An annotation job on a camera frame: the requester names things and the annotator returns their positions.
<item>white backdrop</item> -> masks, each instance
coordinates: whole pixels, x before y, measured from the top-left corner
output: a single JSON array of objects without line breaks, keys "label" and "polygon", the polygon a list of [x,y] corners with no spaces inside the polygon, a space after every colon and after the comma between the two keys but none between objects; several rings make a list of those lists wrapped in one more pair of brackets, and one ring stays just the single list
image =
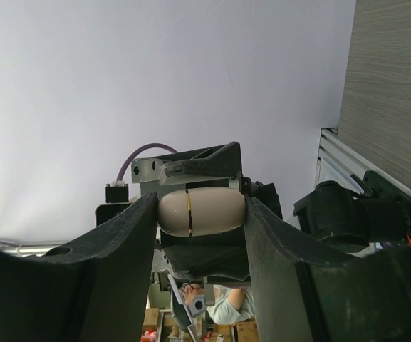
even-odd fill
[{"label": "white backdrop", "polygon": [[244,174],[275,182],[289,215],[338,123],[354,6],[0,0],[0,239],[88,231],[104,184],[151,142],[239,141]]}]

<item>gray shirt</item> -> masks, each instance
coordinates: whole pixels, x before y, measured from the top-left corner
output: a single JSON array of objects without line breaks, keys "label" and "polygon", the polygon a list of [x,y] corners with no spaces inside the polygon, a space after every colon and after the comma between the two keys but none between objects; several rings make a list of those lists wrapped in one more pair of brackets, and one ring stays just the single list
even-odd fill
[{"label": "gray shirt", "polygon": [[236,310],[227,300],[231,289],[219,285],[215,285],[214,288],[219,289],[220,294],[214,300],[214,305],[209,306],[207,311],[215,324],[234,324],[254,317],[254,297],[250,287],[246,290],[240,310]]}]

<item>cream colored capsule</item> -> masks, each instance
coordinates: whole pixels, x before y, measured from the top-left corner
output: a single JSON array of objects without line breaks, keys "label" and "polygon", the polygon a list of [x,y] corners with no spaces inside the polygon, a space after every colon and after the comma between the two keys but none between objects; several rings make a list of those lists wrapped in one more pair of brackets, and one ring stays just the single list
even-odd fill
[{"label": "cream colored capsule", "polygon": [[157,218],[161,229],[176,237],[198,237],[240,227],[246,215],[244,196],[228,187],[200,187],[165,195]]}]

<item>gold band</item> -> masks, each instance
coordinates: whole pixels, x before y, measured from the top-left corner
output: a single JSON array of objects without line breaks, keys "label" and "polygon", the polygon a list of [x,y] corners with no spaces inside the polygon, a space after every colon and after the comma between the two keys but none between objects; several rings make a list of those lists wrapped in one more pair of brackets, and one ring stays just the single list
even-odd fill
[{"label": "gold band", "polygon": [[188,220],[189,220],[189,237],[192,236],[192,215],[191,215],[191,196],[189,191],[185,189],[186,192],[186,201],[188,203]]}]

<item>gray wooden surface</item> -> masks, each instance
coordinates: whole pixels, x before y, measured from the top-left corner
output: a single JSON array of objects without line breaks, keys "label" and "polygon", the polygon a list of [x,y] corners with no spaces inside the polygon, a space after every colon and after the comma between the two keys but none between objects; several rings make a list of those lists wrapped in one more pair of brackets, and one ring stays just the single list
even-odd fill
[{"label": "gray wooden surface", "polygon": [[357,0],[338,139],[411,188],[411,1]]}]

